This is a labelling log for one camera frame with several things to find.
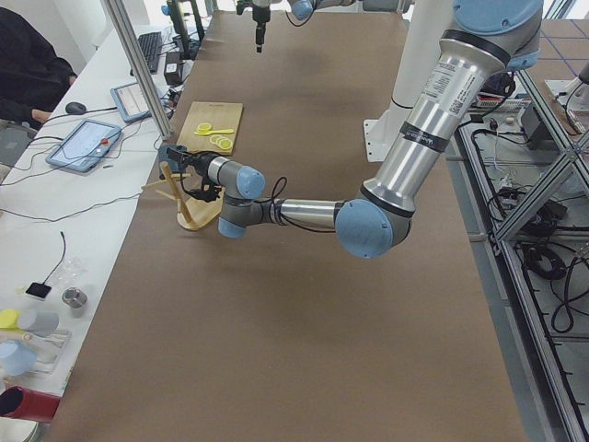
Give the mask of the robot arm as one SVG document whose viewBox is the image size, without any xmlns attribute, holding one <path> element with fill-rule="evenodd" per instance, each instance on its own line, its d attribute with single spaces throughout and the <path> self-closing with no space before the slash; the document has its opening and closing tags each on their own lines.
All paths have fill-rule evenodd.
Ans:
<svg viewBox="0 0 589 442">
<path fill-rule="evenodd" d="M 417 192 L 488 78 L 537 62 L 542 8 L 539 1 L 416 3 L 395 84 L 409 102 L 392 103 L 378 120 L 387 154 L 354 199 L 264 197 L 265 179 L 252 167 L 175 145 L 167 156 L 200 175 L 194 197 L 222 201 L 218 229 L 228 238 L 263 223 L 292 225 L 334 233 L 357 257 L 380 256 L 408 236 Z"/>
<path fill-rule="evenodd" d="M 314 15 L 319 9 L 325 9 L 335 6 L 351 6 L 355 3 L 354 0 L 295 0 L 287 1 L 292 15 L 296 18 L 297 23 L 293 22 L 289 15 L 286 15 L 288 21 L 295 27 L 301 27 Z M 271 6 L 280 4 L 280 1 L 272 0 L 252 0 L 252 1 L 237 1 L 236 13 L 241 16 L 247 8 L 251 9 L 252 19 L 256 23 L 255 28 L 255 49 L 256 53 L 262 53 L 265 42 L 266 26 L 271 20 Z"/>
</svg>

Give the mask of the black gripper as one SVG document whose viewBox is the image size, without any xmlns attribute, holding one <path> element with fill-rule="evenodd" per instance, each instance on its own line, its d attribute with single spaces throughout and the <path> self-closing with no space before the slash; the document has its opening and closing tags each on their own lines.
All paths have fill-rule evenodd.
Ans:
<svg viewBox="0 0 589 442">
<path fill-rule="evenodd" d="M 188 153 L 184 150 L 168 147 L 167 155 L 170 157 L 168 164 L 171 167 L 180 167 L 180 173 L 183 170 L 191 166 L 195 172 L 202 178 L 201 186 L 199 188 L 193 188 L 187 190 L 183 183 L 183 178 L 180 178 L 180 186 L 182 190 L 188 194 L 191 198 L 206 203 L 211 203 L 219 198 L 222 187 L 215 183 L 208 173 L 208 168 L 212 161 L 220 157 L 217 153 Z"/>
<path fill-rule="evenodd" d="M 271 0 L 237 0 L 237 14 L 242 15 L 246 8 L 252 8 L 252 19 L 256 23 L 256 52 L 262 52 L 265 42 L 266 24 L 271 19 Z"/>
</svg>

